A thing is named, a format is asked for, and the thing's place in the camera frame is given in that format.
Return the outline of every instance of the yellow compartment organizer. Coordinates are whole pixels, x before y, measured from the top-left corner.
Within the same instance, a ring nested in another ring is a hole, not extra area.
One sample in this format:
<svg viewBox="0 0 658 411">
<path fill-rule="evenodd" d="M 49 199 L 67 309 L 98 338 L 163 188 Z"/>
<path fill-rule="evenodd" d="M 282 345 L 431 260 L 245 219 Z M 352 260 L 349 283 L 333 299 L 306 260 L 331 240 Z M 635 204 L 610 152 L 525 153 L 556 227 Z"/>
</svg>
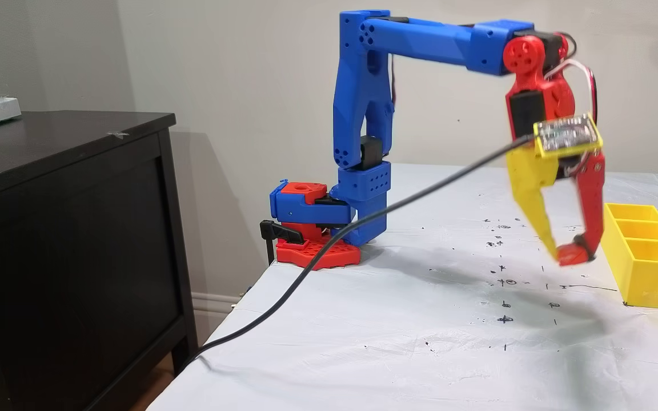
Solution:
<svg viewBox="0 0 658 411">
<path fill-rule="evenodd" d="M 604 205 L 601 247 L 624 304 L 658 308 L 658 211 L 653 205 Z"/>
</svg>

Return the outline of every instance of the blue robot arm segment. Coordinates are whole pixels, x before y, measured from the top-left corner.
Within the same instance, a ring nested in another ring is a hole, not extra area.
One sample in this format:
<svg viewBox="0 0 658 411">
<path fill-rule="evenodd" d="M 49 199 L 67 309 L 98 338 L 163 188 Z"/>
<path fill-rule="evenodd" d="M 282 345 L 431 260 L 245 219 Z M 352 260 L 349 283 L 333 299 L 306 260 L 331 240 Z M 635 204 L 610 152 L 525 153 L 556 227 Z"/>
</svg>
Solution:
<svg viewBox="0 0 658 411">
<path fill-rule="evenodd" d="M 391 164 L 382 161 L 392 146 L 390 54 L 465 66 L 504 75 L 504 47 L 532 23 L 499 20 L 465 26 L 391 16 L 389 10 L 345 11 L 339 15 L 339 69 L 334 89 L 334 162 L 338 183 L 329 196 L 341 204 L 307 205 L 300 195 L 271 194 L 271 214 L 282 222 L 347 224 L 387 205 Z M 362 124 L 366 135 L 361 136 Z M 345 237 L 362 245 L 386 230 L 378 218 Z"/>
</svg>

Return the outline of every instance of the dresser top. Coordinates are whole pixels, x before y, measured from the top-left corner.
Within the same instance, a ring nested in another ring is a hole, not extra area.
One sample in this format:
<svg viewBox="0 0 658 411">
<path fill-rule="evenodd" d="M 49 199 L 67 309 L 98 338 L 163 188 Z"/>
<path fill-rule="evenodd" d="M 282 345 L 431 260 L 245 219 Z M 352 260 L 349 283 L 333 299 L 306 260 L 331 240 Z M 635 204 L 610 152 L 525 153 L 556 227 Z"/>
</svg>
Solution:
<svg viewBox="0 0 658 411">
<path fill-rule="evenodd" d="M 0 190 L 175 123 L 162 112 L 23 112 L 0 123 Z"/>
</svg>

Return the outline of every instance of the dark wooden dresser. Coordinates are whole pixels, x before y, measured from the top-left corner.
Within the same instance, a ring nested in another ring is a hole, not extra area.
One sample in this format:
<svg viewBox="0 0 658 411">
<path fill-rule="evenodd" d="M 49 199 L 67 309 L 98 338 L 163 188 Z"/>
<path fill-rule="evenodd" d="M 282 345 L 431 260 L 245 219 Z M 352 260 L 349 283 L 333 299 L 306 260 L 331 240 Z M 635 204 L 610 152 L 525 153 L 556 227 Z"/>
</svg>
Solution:
<svg viewBox="0 0 658 411">
<path fill-rule="evenodd" d="M 173 114 L 0 124 L 0 410 L 121 410 L 197 348 Z"/>
</svg>

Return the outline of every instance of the beige wall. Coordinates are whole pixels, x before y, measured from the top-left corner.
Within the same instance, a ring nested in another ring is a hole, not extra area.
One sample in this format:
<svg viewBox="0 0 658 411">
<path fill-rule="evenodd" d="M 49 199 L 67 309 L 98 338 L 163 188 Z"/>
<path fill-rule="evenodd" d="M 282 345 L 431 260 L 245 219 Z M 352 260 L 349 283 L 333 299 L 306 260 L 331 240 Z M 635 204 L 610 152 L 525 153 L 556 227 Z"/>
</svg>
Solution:
<svg viewBox="0 0 658 411">
<path fill-rule="evenodd" d="M 658 172 L 658 2 L 647 0 L 0 0 L 0 94 L 30 110 L 176 112 L 193 291 L 235 296 L 266 265 L 258 222 L 278 180 L 336 179 L 337 13 L 378 5 L 568 31 L 598 79 L 609 170 Z M 509 139 L 512 78 L 407 58 L 395 67 L 391 161 L 464 164 Z M 580 75 L 568 77 L 585 109 Z"/>
</svg>

